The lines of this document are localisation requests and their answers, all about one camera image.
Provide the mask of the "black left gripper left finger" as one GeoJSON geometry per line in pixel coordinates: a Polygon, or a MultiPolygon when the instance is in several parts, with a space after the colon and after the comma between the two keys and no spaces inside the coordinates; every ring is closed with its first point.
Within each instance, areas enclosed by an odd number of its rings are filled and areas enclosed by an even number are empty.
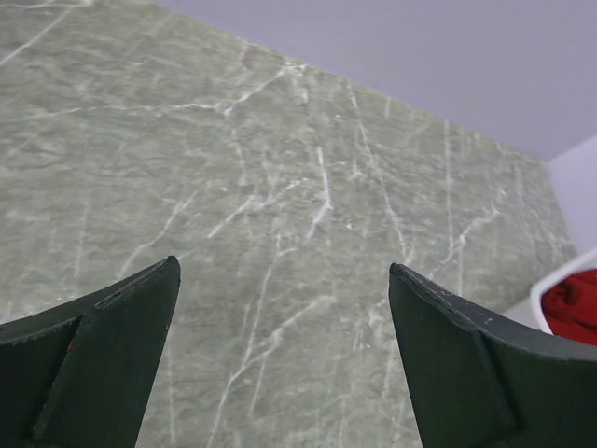
{"type": "Polygon", "coordinates": [[[1,326],[4,447],[133,447],[180,288],[170,256],[1,326]]]}

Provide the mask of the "red t shirt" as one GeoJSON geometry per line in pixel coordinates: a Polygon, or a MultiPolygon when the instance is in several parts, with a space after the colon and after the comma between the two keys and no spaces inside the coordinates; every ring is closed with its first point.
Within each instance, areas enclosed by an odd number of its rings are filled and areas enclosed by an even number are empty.
{"type": "Polygon", "coordinates": [[[571,274],[541,298],[551,332],[572,341],[596,345],[596,269],[571,274]]]}

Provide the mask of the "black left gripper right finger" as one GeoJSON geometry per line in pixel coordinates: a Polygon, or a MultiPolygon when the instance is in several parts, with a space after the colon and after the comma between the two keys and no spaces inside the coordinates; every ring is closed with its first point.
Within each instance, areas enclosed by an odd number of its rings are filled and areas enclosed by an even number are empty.
{"type": "Polygon", "coordinates": [[[425,447],[593,447],[596,349],[526,327],[402,264],[389,304],[425,447]]]}

